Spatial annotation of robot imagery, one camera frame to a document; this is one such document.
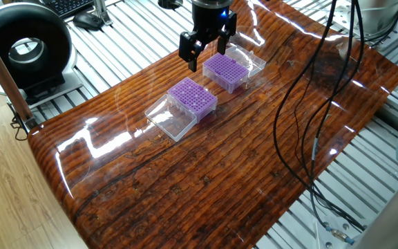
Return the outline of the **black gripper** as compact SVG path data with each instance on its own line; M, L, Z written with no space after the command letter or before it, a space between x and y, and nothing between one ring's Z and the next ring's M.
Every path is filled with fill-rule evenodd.
M192 0L193 30L180 34L178 55L197 71L197 59L205 49L205 33L219 33L217 52L225 54L229 38L236 34L237 14L229 8L233 0Z

